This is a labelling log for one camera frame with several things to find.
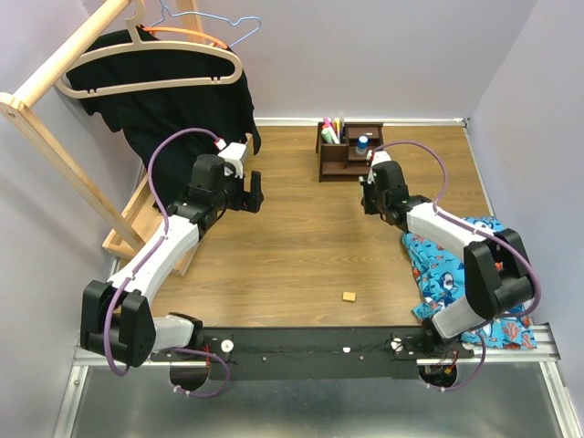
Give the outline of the dark wooden desk organizer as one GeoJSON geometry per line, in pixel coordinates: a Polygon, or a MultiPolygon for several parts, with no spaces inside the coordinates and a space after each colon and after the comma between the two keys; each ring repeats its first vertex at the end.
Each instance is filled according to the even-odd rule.
{"type": "Polygon", "coordinates": [[[383,143],[382,123],[348,122],[344,125],[342,140],[339,144],[327,142],[323,135],[325,123],[317,127],[315,152],[318,155],[318,181],[348,182],[357,181],[369,171],[367,153],[357,154],[358,140],[361,136],[368,139],[367,150],[383,143]]]}

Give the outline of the blue grey glue stick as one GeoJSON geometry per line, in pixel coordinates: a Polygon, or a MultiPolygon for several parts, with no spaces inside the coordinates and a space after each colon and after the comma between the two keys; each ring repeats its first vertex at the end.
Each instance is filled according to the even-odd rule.
{"type": "Polygon", "coordinates": [[[366,135],[360,135],[357,139],[355,152],[358,156],[366,156],[368,153],[369,138],[366,135]]]}

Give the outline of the mint green highlighter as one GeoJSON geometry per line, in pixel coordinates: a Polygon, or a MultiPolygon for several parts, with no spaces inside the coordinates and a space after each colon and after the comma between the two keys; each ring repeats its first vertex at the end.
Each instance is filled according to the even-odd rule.
{"type": "Polygon", "coordinates": [[[321,137],[325,143],[340,144],[337,134],[330,127],[325,127],[321,130],[321,137]]]}

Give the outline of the small tan eraser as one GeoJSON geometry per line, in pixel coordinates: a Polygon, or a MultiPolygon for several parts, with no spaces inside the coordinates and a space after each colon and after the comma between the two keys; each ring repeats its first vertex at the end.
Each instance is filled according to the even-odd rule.
{"type": "Polygon", "coordinates": [[[356,301],[356,294],[355,293],[350,293],[350,292],[344,292],[342,294],[342,300],[345,301],[345,302],[354,303],[356,301]]]}

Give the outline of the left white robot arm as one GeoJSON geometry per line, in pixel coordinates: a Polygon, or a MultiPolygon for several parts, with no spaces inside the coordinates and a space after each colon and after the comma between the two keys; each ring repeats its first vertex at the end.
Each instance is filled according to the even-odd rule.
{"type": "Polygon", "coordinates": [[[171,349],[193,360],[203,346],[201,322],[182,314],[156,318],[151,303],[179,260],[196,248],[228,210],[256,214],[264,201],[262,174],[246,176],[238,158],[200,156],[183,195],[166,210],[146,245],[107,281],[91,281],[82,298],[80,346],[120,364],[139,367],[154,351],[171,349]]]}

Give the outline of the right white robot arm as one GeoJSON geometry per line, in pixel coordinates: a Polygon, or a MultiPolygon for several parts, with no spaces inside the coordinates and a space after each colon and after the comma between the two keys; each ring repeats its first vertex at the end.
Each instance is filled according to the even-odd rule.
{"type": "Polygon", "coordinates": [[[360,178],[366,214],[436,243],[464,264],[464,296],[427,318],[409,349],[438,358],[468,329],[503,316],[516,305],[537,303],[540,286],[519,234],[494,232],[449,214],[429,198],[411,195],[402,168],[384,151],[370,157],[369,174],[360,178]]]}

